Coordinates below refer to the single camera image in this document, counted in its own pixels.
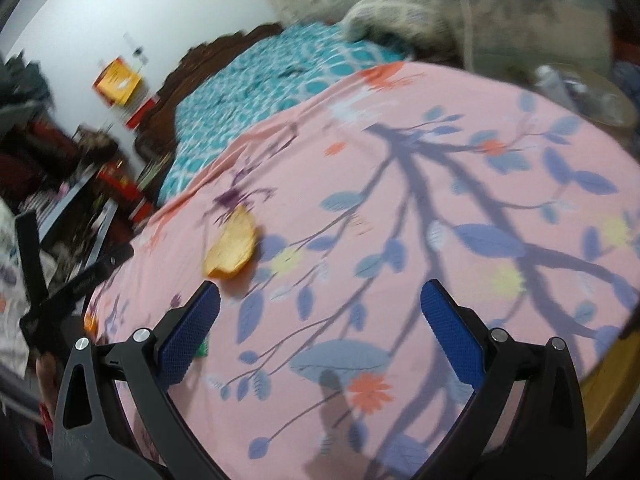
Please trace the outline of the cluttered metal shelf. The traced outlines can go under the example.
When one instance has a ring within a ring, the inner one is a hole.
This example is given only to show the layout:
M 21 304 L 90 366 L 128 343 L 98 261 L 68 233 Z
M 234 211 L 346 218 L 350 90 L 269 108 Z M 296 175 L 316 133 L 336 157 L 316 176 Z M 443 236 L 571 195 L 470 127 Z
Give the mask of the cluttered metal shelf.
M 85 260 L 96 241 L 93 223 L 111 198 L 96 176 L 63 207 L 53 209 L 82 176 L 106 162 L 126 162 L 104 130 L 78 128 L 68 136 L 49 114 L 52 96 L 35 62 L 19 55 L 1 62 L 1 198 L 14 214 L 33 210 L 44 250 L 59 264 Z

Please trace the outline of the beige round trash bin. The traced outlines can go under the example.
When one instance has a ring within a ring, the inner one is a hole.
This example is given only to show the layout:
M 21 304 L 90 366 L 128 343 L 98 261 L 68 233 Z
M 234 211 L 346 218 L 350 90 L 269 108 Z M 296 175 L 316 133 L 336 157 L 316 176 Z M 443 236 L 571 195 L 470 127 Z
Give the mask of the beige round trash bin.
M 605 77 L 573 65 L 552 63 L 533 69 L 534 88 L 547 99 L 610 129 L 632 130 L 639 116 L 634 103 Z

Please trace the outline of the beige patterned pillow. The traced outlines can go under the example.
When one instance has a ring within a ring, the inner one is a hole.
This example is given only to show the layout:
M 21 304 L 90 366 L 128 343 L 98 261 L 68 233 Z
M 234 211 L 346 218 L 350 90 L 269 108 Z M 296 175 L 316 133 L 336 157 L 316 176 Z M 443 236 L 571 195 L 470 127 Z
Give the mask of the beige patterned pillow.
M 429 60 L 462 55 L 460 0 L 360 0 L 341 21 L 348 41 L 395 37 Z

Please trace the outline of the pink floral bed sheet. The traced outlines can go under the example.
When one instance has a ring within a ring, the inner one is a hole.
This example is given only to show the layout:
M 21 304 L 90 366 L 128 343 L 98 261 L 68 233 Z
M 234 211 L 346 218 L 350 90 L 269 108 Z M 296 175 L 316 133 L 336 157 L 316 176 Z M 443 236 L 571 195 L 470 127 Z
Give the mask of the pink floral bed sheet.
M 235 479 L 407 479 L 460 414 L 420 310 L 442 282 L 489 326 L 562 337 L 587 376 L 639 300 L 639 166 L 612 136 L 502 82 L 392 63 L 242 133 L 93 295 L 102 337 L 204 281 L 236 207 L 262 238 L 171 397 Z

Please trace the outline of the dark wooden headboard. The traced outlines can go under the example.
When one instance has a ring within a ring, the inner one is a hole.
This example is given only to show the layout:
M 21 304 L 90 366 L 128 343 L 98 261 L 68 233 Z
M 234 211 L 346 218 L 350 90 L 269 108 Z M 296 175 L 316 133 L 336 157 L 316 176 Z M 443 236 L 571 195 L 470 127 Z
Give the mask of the dark wooden headboard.
M 283 32 L 279 23 L 262 24 L 191 48 L 156 92 L 154 104 L 142 113 L 134 149 L 145 162 L 174 156 L 177 148 L 177 106 L 209 77 L 218 74 L 259 41 Z

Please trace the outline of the green wrapper scrap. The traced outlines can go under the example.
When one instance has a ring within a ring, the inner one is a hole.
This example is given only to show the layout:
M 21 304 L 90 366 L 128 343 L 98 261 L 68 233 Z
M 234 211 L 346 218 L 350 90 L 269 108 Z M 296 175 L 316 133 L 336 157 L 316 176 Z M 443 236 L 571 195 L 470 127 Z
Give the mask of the green wrapper scrap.
M 208 348 L 209 348 L 208 338 L 205 337 L 203 341 L 200 343 L 200 345 L 198 346 L 198 350 L 196 350 L 195 352 L 195 357 L 206 358 L 206 356 L 208 356 Z

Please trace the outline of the red yellow wall calendar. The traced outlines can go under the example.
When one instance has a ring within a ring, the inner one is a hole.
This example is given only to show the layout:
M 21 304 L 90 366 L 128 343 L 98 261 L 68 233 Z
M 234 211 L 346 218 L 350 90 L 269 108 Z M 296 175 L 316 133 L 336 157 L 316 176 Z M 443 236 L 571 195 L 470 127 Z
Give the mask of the red yellow wall calendar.
M 142 118 L 157 102 L 141 74 L 121 56 L 104 66 L 92 88 L 102 102 L 129 130 L 136 130 Z

